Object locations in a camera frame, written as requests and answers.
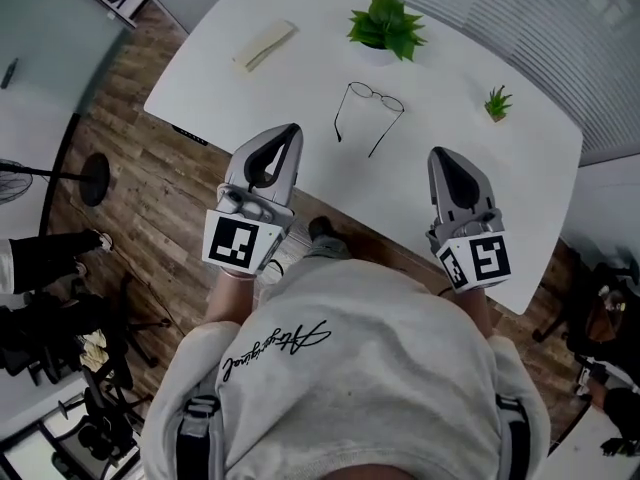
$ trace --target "black pants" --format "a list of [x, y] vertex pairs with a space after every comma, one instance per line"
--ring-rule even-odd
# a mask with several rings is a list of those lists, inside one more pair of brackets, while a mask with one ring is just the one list
[[630, 389], [610, 389], [604, 399], [604, 412], [629, 441], [640, 439], [640, 395]]
[[76, 272], [75, 256], [100, 247], [100, 235], [81, 233], [9, 240], [13, 255], [13, 293], [43, 288]]

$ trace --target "potted plant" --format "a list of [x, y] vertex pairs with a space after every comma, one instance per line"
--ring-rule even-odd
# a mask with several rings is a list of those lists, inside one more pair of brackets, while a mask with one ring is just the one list
[[502, 95], [502, 91], [504, 90], [504, 85], [498, 89], [496, 92], [496, 88], [489, 93], [489, 100], [485, 101], [484, 108], [486, 109], [491, 119], [493, 119], [494, 123], [501, 121], [505, 117], [507, 117], [507, 109], [511, 106], [511, 104], [507, 105], [507, 100], [511, 98], [511, 94], [507, 94], [506, 96]]
[[400, 0], [371, 0], [369, 11], [353, 11], [353, 28], [347, 37], [360, 43], [363, 56], [373, 64], [389, 64], [393, 54], [413, 60], [413, 51], [426, 41], [416, 34], [424, 25], [416, 22], [422, 16], [405, 14]]

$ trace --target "shoe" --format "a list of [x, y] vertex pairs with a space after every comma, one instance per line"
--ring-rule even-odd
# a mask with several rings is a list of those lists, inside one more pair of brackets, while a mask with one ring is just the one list
[[79, 277], [86, 277], [87, 272], [89, 272], [87, 266], [84, 263], [80, 263], [79, 261], [76, 261], [76, 271], [78, 272]]
[[316, 217], [309, 223], [309, 236], [311, 241], [315, 242], [319, 236], [330, 236], [332, 238], [338, 238], [338, 233], [333, 229], [333, 225], [328, 217], [324, 215]]
[[591, 370], [587, 367], [583, 367], [580, 373], [578, 374], [577, 384], [575, 394], [576, 396], [582, 397], [589, 393], [589, 388], [587, 387], [587, 381], [591, 376]]
[[113, 238], [111, 238], [107, 233], [100, 233], [97, 229], [94, 229], [93, 231], [98, 233], [100, 236], [100, 248], [107, 252], [113, 251]]

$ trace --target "shoulder strap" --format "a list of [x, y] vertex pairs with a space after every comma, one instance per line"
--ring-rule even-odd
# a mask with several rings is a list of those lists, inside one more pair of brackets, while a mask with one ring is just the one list
[[502, 430], [498, 480], [525, 480], [529, 472], [531, 430], [517, 398], [496, 395]]
[[178, 480], [224, 478], [224, 434], [216, 367], [190, 393], [176, 438]]

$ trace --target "cable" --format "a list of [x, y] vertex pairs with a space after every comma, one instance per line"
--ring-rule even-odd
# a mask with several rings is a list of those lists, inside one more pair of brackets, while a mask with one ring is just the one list
[[280, 262], [278, 260], [269, 260], [269, 263], [275, 263], [278, 267], [278, 270], [280, 271], [280, 275], [284, 276], [284, 269], [282, 268], [282, 265], [280, 265]]
[[451, 290], [453, 290], [453, 286], [447, 286], [444, 290], [441, 290], [440, 293], [438, 293], [438, 297], [442, 297], [445, 293]]

